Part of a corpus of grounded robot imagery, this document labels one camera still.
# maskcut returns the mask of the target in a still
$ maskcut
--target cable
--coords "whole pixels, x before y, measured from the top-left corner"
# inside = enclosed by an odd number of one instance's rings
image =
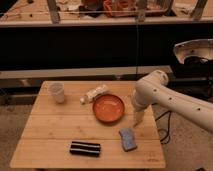
[[[166,133],[165,136],[160,139],[161,144],[168,144],[170,142],[170,139],[171,139],[171,137],[170,137],[170,122],[171,122],[172,111],[168,110],[155,119],[155,121],[158,121],[163,116],[165,116],[167,114],[169,114],[168,122],[167,122],[167,130],[166,129],[158,129],[158,132],[165,132]]]

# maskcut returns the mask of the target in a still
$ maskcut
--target wooden tabletop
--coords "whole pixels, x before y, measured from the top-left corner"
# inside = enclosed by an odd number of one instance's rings
[[[11,160],[12,168],[164,168],[165,160],[152,108],[145,111],[143,122],[134,128],[137,149],[125,152],[119,130],[133,125],[130,95],[133,81],[66,81],[66,102],[57,104],[44,82],[35,101],[21,139]],[[114,125],[99,122],[92,103],[81,105],[80,97],[100,85],[125,104],[124,117]],[[71,155],[73,140],[101,144],[100,157]]]

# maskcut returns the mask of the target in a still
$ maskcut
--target paper cup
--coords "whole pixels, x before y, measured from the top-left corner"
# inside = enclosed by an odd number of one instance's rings
[[[64,85],[62,83],[54,82],[48,87],[48,90],[57,103],[64,102]]]

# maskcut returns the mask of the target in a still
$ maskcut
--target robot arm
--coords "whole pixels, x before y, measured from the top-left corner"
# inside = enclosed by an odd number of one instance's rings
[[[213,133],[213,104],[175,92],[165,87],[167,84],[168,76],[160,70],[137,81],[132,95],[135,110],[158,103]]]

